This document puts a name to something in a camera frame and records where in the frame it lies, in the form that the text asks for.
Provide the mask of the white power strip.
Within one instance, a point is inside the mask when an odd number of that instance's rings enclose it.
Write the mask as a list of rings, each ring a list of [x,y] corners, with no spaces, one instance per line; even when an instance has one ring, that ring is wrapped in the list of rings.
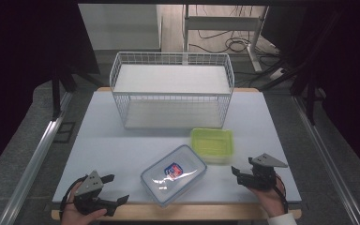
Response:
[[[285,72],[286,72],[286,70],[284,68],[280,67],[270,75],[270,79],[273,81],[273,80],[281,77]]]

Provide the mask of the white cabinet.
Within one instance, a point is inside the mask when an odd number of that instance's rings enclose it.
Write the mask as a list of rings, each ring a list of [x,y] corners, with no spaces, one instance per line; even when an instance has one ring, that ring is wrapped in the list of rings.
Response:
[[[79,4],[94,50],[158,51],[162,17],[158,5]]]

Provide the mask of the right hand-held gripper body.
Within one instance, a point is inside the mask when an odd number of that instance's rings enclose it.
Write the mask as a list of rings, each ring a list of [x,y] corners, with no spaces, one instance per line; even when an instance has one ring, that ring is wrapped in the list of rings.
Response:
[[[277,184],[275,167],[287,168],[288,165],[266,153],[253,158],[252,174],[243,173],[237,177],[237,184],[246,188],[269,190]]]

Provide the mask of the black curtain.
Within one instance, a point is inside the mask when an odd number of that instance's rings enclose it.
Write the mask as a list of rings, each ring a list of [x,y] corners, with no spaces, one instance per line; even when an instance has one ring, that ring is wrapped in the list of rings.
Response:
[[[297,76],[292,91],[301,92],[310,74],[325,93],[322,106],[343,138],[360,157],[360,0],[340,0],[340,17],[310,71]],[[270,7],[262,35],[280,49],[291,66],[300,65],[327,25],[329,6]]]
[[[0,0],[0,156],[34,90],[77,72],[99,73],[77,0]]]

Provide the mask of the black metal stand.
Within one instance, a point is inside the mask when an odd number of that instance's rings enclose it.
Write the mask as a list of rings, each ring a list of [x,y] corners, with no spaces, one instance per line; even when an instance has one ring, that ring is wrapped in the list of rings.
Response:
[[[76,90],[76,83],[67,67],[56,67],[52,72],[52,120],[55,121],[61,112],[60,85],[72,93]]]
[[[315,102],[315,90],[317,87],[317,76],[314,72],[314,64],[319,58],[319,53],[322,51],[323,45],[329,38],[332,30],[336,26],[340,13],[333,11],[323,25],[316,31],[316,40],[312,44],[310,51],[307,56],[297,67],[293,67],[285,72],[279,78],[258,87],[259,91],[266,91],[280,83],[289,80],[292,77],[296,77],[293,85],[290,88],[292,96],[299,96],[302,91],[307,88],[307,105],[306,105],[306,116],[307,120],[315,125],[314,121],[314,102]]]

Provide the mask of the white wire storage rack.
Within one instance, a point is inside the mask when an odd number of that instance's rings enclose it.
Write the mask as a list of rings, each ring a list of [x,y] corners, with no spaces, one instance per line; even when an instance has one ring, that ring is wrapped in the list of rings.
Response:
[[[110,87],[125,128],[221,128],[233,66],[226,53],[119,52]]]

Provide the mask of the aluminium rail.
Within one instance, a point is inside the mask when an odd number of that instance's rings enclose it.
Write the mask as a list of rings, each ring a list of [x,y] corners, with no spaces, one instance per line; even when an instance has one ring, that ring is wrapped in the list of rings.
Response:
[[[346,185],[342,175],[340,174],[340,171],[332,159],[318,129],[309,121],[307,116],[307,107],[304,105],[303,99],[300,97],[292,97],[292,101],[297,108],[297,111],[307,129],[307,133],[309,134],[315,149],[318,152],[318,155],[322,159],[323,166],[333,183],[333,186],[348,214],[348,217],[350,218],[353,225],[360,225],[360,207],[349,187]]]
[[[59,114],[55,120],[51,120],[46,127],[33,156],[30,158],[22,177],[14,189],[7,205],[0,216],[0,225],[13,225],[19,215],[26,197],[36,180],[38,172],[45,157],[48,154],[53,139],[60,128],[68,110],[68,104],[73,97],[72,93],[66,92],[59,103]]]

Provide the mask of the green lidded plastic container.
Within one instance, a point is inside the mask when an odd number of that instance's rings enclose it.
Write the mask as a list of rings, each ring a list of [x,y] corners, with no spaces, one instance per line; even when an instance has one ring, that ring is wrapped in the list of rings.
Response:
[[[233,156],[233,132],[228,129],[194,128],[191,148],[210,164],[227,164]]]

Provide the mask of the person's right hand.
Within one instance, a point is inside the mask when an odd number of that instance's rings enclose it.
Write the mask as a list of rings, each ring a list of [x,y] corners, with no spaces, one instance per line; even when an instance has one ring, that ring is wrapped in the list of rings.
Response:
[[[282,200],[273,188],[266,191],[251,188],[250,191],[256,195],[262,208],[270,218],[285,214]]]

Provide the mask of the clear container with blue-rimmed lid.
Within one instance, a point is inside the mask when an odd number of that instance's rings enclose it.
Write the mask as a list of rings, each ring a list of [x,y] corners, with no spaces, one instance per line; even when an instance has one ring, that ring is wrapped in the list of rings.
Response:
[[[207,171],[204,161],[186,144],[141,173],[141,182],[155,203],[166,207],[200,181]]]

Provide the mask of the white metal desk frame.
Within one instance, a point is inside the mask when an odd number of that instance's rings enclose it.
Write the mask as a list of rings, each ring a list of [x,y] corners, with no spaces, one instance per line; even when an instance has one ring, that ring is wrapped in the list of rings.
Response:
[[[247,44],[247,54],[254,70],[261,73],[262,67],[256,54],[256,45],[263,29],[268,7],[263,7],[258,17],[242,16],[197,16],[189,14],[189,5],[184,5],[183,15],[183,51],[187,52],[188,33],[190,31],[245,31],[252,33],[252,39]]]

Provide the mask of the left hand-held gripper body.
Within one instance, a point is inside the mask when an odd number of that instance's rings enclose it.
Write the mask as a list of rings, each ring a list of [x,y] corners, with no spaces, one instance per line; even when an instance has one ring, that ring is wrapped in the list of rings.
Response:
[[[110,201],[101,200],[98,196],[105,185],[101,182],[101,178],[97,171],[92,171],[74,194],[74,205],[83,215],[108,208]]]

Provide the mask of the person's left hand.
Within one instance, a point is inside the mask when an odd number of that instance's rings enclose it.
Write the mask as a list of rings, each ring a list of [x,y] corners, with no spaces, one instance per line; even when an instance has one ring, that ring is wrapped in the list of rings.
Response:
[[[99,209],[88,215],[83,215],[77,210],[73,200],[74,194],[81,184],[81,182],[78,182],[69,192],[69,196],[66,200],[66,206],[63,210],[61,218],[61,225],[90,225],[92,222],[103,217],[107,213],[106,209]]]

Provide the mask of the dark floor socket plate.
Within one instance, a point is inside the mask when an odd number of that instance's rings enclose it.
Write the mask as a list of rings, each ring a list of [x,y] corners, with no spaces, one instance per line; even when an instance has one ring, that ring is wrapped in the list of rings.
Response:
[[[60,125],[53,139],[54,143],[69,143],[75,128],[75,122],[64,122]]]

